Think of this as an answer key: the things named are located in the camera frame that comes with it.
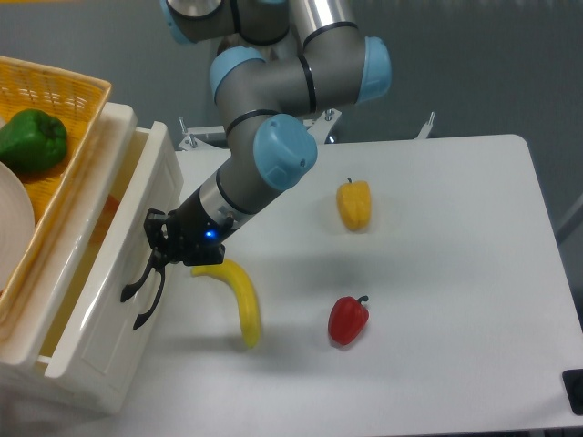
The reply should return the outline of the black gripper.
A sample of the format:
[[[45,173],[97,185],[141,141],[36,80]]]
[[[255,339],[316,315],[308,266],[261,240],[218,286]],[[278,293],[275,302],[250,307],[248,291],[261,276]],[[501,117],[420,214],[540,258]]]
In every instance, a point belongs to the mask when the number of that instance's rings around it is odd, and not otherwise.
[[[218,184],[203,184],[169,214],[150,208],[143,226],[152,249],[148,266],[162,273],[168,264],[221,264],[223,242],[241,226],[241,213]]]

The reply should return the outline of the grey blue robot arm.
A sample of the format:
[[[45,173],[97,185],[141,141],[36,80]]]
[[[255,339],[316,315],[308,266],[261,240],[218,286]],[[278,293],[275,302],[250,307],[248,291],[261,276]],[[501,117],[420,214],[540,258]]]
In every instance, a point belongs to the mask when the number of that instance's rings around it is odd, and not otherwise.
[[[230,157],[182,205],[145,221],[149,266],[218,264],[223,242],[317,158],[302,117],[383,96],[392,81],[384,42],[361,34],[346,1],[164,1],[180,42],[237,35],[210,88]]]

